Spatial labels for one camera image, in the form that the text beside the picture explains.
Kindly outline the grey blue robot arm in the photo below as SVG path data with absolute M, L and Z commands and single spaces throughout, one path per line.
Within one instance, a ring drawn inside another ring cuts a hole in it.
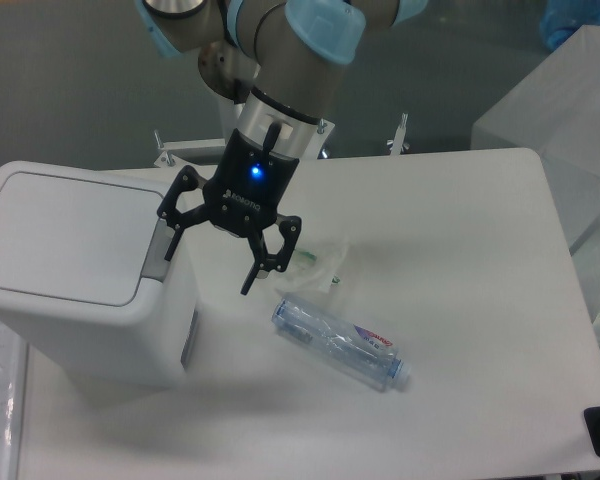
M 284 271 L 302 228 L 279 203 L 363 36 L 425 10 L 422 1 L 140 1 L 159 50 L 180 55 L 221 42 L 251 64 L 242 104 L 214 175 L 185 166 L 158 216 L 176 237 L 208 222 L 248 241 L 244 281 Z

